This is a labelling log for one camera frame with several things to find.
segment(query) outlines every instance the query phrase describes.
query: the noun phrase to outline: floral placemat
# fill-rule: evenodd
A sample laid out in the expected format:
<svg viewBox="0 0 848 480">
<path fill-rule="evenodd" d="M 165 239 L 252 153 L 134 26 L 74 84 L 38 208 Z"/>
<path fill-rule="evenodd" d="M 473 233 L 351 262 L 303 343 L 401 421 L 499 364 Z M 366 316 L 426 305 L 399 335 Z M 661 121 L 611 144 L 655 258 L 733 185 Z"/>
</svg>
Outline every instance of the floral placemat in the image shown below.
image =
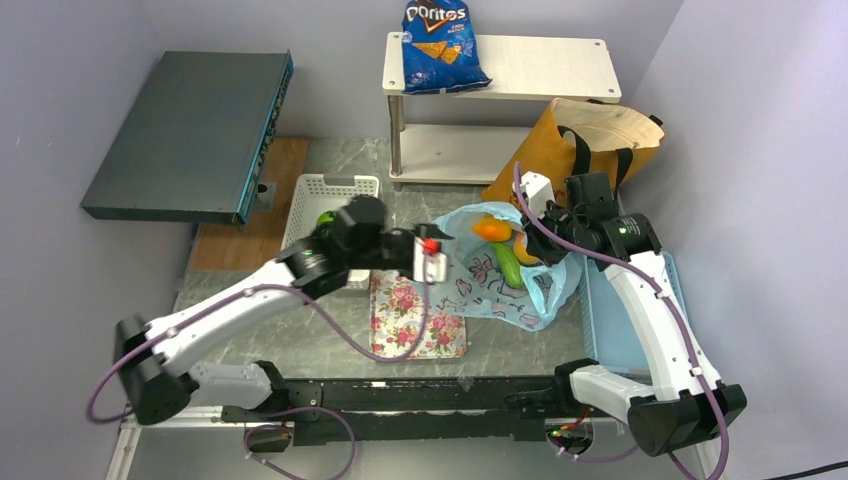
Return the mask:
<svg viewBox="0 0 848 480">
<path fill-rule="evenodd" d="M 421 328 L 424 302 L 408 278 L 395 271 L 371 272 L 371 349 L 381 357 L 406 352 Z M 465 319 L 430 312 L 427 332 L 411 359 L 460 357 L 468 346 Z"/>
</svg>

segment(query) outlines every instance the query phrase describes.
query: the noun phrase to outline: blue plastic bag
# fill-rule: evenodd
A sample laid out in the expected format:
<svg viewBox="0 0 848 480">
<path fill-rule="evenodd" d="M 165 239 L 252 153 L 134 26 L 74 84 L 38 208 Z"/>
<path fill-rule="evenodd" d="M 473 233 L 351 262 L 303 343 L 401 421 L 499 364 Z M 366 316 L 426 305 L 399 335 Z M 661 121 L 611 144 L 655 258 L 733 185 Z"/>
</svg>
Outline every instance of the blue plastic bag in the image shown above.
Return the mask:
<svg viewBox="0 0 848 480">
<path fill-rule="evenodd" d="M 459 0 L 413 0 L 403 16 L 404 93 L 451 93 L 492 79 L 477 58 L 468 7 Z"/>
<path fill-rule="evenodd" d="M 524 330 L 547 327 L 577 289 L 582 267 L 573 255 L 552 267 L 521 267 L 525 288 L 507 285 L 492 245 L 471 231 L 486 214 L 521 228 L 521 213 L 506 202 L 466 205 L 433 223 L 455 240 L 445 242 L 450 256 L 448 281 L 432 287 L 430 308 L 462 317 L 499 318 Z"/>
</svg>

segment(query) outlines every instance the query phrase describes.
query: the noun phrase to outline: chip bag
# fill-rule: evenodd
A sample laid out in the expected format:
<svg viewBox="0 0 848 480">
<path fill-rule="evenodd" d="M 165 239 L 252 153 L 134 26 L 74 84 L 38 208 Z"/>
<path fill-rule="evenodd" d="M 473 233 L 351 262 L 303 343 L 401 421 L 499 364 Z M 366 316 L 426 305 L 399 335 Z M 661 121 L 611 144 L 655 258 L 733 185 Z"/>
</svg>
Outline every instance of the chip bag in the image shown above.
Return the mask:
<svg viewBox="0 0 848 480">
<path fill-rule="evenodd" d="M 485 87 L 468 7 L 459 0 L 413 0 L 403 17 L 403 93 L 453 93 Z"/>
</svg>

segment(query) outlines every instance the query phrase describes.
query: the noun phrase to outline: shelf top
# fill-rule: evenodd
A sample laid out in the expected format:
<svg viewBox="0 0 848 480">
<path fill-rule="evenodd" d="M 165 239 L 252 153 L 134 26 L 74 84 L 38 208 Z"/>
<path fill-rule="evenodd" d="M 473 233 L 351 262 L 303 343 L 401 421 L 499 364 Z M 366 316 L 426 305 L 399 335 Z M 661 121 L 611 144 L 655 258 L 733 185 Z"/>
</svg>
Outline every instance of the shelf top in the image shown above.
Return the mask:
<svg viewBox="0 0 848 480">
<path fill-rule="evenodd" d="M 401 95 L 404 88 L 401 36 L 386 39 L 383 92 Z M 463 98 L 505 100 L 621 100 L 621 88 L 603 40 L 584 38 L 476 35 L 480 65 L 492 78 L 488 87 L 451 94 Z"/>
</svg>

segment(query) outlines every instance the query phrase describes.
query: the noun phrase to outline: brown paper bag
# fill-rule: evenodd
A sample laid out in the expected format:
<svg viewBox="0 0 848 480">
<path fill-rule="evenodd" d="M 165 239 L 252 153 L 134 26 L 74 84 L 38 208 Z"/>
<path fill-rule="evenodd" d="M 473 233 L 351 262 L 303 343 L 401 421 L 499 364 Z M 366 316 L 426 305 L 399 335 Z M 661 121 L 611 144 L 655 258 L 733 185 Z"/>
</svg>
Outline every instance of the brown paper bag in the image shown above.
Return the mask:
<svg viewBox="0 0 848 480">
<path fill-rule="evenodd" d="M 555 98 L 513 154 L 498 178 L 485 190 L 484 201 L 511 202 L 512 169 L 533 171 L 551 179 L 557 203 L 565 206 L 565 179 L 587 172 L 606 172 L 618 187 L 657 153 L 662 122 L 629 107 Z"/>
</svg>

